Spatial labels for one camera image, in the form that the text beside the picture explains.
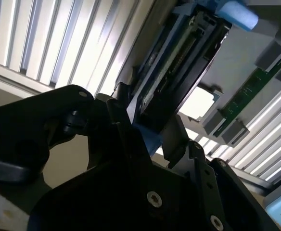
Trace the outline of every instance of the blue plastic tab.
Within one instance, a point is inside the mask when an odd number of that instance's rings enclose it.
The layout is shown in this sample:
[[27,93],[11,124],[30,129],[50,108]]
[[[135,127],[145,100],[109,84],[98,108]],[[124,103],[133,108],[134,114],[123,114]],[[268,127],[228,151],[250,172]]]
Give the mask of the blue plastic tab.
[[258,16],[243,2],[235,0],[220,0],[216,15],[247,31],[251,31],[258,23]]
[[162,136],[160,134],[157,134],[149,130],[148,128],[145,128],[142,125],[133,124],[133,126],[136,127],[138,130],[140,130],[141,135],[146,144],[148,153],[150,156],[153,156],[156,150],[158,150],[158,148],[162,145]]

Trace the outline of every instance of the screw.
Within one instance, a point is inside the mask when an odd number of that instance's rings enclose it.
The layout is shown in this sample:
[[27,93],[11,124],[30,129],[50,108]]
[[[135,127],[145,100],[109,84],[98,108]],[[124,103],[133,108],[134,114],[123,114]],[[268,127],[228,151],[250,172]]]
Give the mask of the screw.
[[218,230],[218,231],[224,230],[224,226],[218,217],[211,215],[210,221],[211,221],[212,225],[216,228],[216,230]]
[[82,91],[79,91],[78,93],[79,93],[80,96],[87,97],[87,94],[82,92]]
[[153,207],[159,208],[162,206],[162,198],[154,191],[147,193],[147,200]]
[[219,161],[219,163],[220,163],[220,165],[222,166],[222,167],[226,167],[226,164],[224,163],[224,161]]

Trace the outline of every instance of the black mounting arm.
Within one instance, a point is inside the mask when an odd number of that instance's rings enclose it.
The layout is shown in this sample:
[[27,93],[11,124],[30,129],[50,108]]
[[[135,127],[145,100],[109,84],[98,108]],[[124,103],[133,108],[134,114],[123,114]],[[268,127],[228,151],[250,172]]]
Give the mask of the black mounting arm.
[[151,161],[125,107],[110,96],[93,99],[70,85],[24,99],[0,107],[0,182],[34,181],[49,149],[81,134],[88,170],[46,193],[28,230],[278,230],[225,162],[208,162],[174,128],[183,139],[172,140],[175,132],[165,139],[167,169]]

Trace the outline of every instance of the circuit board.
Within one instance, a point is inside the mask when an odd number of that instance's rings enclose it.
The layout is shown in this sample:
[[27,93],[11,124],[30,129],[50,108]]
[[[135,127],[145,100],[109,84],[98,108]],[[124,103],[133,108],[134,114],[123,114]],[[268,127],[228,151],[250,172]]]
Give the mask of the circuit board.
[[216,130],[214,136],[218,137],[225,128],[240,114],[240,112],[249,104],[249,102],[264,88],[264,86],[281,69],[281,59],[275,66],[266,72],[257,68],[241,86],[233,98],[220,110],[222,116],[226,119],[224,123]]

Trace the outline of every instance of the ribbed metal panel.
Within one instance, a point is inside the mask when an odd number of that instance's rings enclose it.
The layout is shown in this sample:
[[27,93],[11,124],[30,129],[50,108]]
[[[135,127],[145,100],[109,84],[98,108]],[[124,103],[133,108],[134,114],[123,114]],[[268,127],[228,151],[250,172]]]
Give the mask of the ribbed metal panel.
[[235,148],[226,145],[211,153],[231,166],[276,183],[281,179],[281,92],[251,121],[251,133]]
[[0,72],[31,89],[32,79],[111,94],[153,2],[0,0]]

